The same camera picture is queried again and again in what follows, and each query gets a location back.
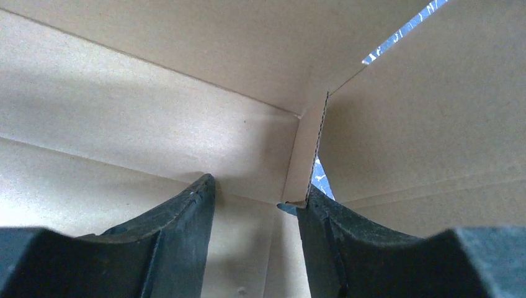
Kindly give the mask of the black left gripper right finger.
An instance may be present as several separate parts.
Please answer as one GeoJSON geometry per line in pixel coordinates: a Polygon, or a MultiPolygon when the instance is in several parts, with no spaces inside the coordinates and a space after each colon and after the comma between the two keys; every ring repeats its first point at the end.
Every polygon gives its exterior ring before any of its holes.
{"type": "Polygon", "coordinates": [[[278,208],[298,220],[313,297],[525,296],[524,227],[455,227],[419,238],[316,187],[278,208]]]}

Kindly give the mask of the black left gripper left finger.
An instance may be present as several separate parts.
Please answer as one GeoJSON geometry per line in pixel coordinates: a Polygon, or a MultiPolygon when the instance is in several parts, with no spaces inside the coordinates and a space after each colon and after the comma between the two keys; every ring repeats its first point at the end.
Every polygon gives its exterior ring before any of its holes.
{"type": "Polygon", "coordinates": [[[100,235],[1,229],[2,297],[200,297],[215,179],[100,235]]]}

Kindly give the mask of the brown cardboard box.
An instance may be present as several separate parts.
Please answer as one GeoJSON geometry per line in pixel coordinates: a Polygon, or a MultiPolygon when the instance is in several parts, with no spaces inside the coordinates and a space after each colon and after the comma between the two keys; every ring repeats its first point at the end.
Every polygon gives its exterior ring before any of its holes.
{"type": "Polygon", "coordinates": [[[1,225],[101,232],[211,173],[205,297],[309,297],[280,199],[525,225],[524,1],[2,1],[1,225]]]}

